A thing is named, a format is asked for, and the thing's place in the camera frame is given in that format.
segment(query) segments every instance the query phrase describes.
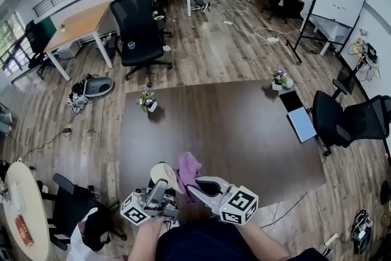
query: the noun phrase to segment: black shoe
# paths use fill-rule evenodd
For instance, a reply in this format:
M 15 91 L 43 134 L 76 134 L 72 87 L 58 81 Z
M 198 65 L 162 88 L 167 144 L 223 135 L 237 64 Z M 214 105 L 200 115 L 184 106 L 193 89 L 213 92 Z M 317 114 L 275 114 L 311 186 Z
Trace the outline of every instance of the black shoe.
M 201 7 L 201 12 L 205 12 L 207 10 L 207 8 L 209 7 L 209 4 L 204 4 L 202 7 Z

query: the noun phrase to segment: notebook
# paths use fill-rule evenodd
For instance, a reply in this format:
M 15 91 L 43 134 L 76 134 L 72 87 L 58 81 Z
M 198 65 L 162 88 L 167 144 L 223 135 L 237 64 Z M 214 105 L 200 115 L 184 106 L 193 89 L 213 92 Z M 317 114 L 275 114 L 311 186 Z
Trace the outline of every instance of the notebook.
M 301 142 L 305 142 L 316 135 L 316 131 L 304 107 L 289 112 L 288 116 Z

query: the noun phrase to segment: navy shirt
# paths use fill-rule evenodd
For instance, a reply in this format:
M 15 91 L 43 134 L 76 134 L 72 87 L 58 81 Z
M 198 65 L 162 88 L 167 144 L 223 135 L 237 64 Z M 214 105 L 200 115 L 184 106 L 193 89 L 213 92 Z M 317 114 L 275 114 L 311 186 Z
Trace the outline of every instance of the navy shirt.
M 215 219 L 188 222 L 159 238 L 157 261 L 258 261 L 236 227 Z M 308 249 L 291 261 L 327 261 Z

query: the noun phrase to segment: wooden floor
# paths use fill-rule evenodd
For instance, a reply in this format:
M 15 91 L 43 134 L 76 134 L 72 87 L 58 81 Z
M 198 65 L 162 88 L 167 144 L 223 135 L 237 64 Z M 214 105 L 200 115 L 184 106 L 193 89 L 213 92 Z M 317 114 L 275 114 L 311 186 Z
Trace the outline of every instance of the wooden floor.
M 153 88 L 269 78 L 276 69 L 285 69 L 293 79 L 296 90 L 306 106 L 312 105 L 317 90 L 329 94 L 334 92 L 332 79 L 336 78 L 342 65 L 332 54 L 324 57 L 306 52 L 299 46 L 298 53 L 303 60 L 296 65 L 293 53 L 285 46 L 283 37 L 273 46 L 266 45 L 259 36 L 251 36 L 238 31 L 234 25 L 225 24 L 231 20 L 227 9 L 245 10 L 235 5 L 234 0 L 219 0 L 220 4 L 211 7 L 206 14 L 193 12 L 186 14 L 184 0 L 169 0 L 167 7 L 167 30 L 175 35 L 167 38 L 172 49 L 174 68 L 154 66 Z M 247 0 L 246 12 L 233 12 L 238 28 L 252 32 L 257 27 L 274 28 L 294 40 L 300 20 L 289 19 L 284 24 L 278 18 L 268 21 L 268 13 L 260 13 L 261 1 Z M 274 36 L 274 32 L 258 29 L 264 38 Z M 317 50 L 320 46 L 311 46 Z M 35 72 L 19 79 L 7 89 L 0 100 L 8 106 L 16 117 L 12 136 L 4 141 L 2 158 L 16 161 L 27 151 L 52 140 L 73 114 L 67 105 L 68 93 L 72 85 L 80 81 L 85 73 L 109 76 L 115 82 L 114 90 L 107 96 L 89 104 L 84 112 L 76 116 L 69 125 L 73 132 L 69 138 L 60 135 L 52 144 L 36 150 L 24 158 L 28 165 L 35 166 L 36 179 L 42 180 L 54 191 L 52 182 L 58 172 L 81 186 L 94 185 L 101 194 L 101 201 L 108 204 L 119 196 L 119 147 L 122 111 L 125 95 L 128 92 L 145 88 L 145 72 L 135 73 L 129 81 L 123 76 L 129 70 L 121 66 L 116 56 L 114 67 L 109 70 L 99 58 L 95 45 L 85 46 L 76 58 L 64 62 L 71 81 L 66 82 L 55 68 L 45 70 L 45 80 Z M 356 87 L 352 96 L 343 97 L 342 105 L 364 101 L 364 96 Z M 327 183 L 314 190 L 322 222 L 311 191 L 303 200 L 270 229 L 270 234 L 283 243 L 296 255 L 309 247 L 320 251 L 321 245 L 333 233 L 349 235 L 349 226 L 354 214 L 366 209 L 373 218 L 375 227 L 370 249 L 362 256 L 353 255 L 350 245 L 335 241 L 331 246 L 332 260 L 368 260 L 370 251 L 377 248 L 385 229 L 380 226 L 383 207 L 379 203 L 379 189 L 384 179 L 389 177 L 385 149 L 381 141 L 362 140 L 352 143 L 347 149 L 334 147 L 333 154 L 324 164 Z M 297 195 L 278 205 L 276 218 L 284 215 L 300 198 Z M 258 223 L 264 226 L 272 221 L 277 204 L 259 209 Z M 127 223 L 118 218 L 118 224 L 129 232 L 126 243 L 114 239 L 102 253 L 112 255 L 129 254 L 134 237 Z M 19 249 L 14 249 L 18 260 L 27 260 Z M 50 260 L 65 260 L 65 253 L 53 246 Z

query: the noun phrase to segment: purple cloth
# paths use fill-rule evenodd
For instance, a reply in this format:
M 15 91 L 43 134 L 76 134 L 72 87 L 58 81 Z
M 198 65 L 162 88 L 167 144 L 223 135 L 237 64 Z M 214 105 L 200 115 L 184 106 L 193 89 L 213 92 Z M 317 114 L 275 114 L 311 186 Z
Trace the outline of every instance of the purple cloth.
M 196 177 L 201 175 L 202 164 L 190 153 L 185 152 L 178 159 L 179 170 L 177 171 L 178 185 L 180 189 L 187 195 L 188 202 L 192 201 L 186 186 L 199 187 L 196 182 Z

